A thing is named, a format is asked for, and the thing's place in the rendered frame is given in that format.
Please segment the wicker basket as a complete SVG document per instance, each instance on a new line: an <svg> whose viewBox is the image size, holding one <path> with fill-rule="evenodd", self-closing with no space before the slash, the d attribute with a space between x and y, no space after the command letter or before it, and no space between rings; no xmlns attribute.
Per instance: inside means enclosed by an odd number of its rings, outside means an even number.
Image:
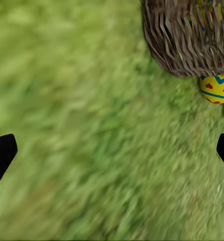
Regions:
<svg viewBox="0 0 224 241"><path fill-rule="evenodd" d="M150 50L161 68L170 70L179 78L224 76L224 0L211 0L210 5L209 0L204 0L204 7L200 8L197 2L143 0L145 34ZM217 5L220 6L221 18ZM202 10L205 11L206 24ZM187 15L191 17L192 29Z"/></svg>

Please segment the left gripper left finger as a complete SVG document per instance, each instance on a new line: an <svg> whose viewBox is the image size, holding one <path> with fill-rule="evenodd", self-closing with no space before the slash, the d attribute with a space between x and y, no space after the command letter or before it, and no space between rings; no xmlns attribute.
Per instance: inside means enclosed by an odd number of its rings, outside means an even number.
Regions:
<svg viewBox="0 0 224 241"><path fill-rule="evenodd" d="M18 152L14 134L0 137L0 180Z"/></svg>

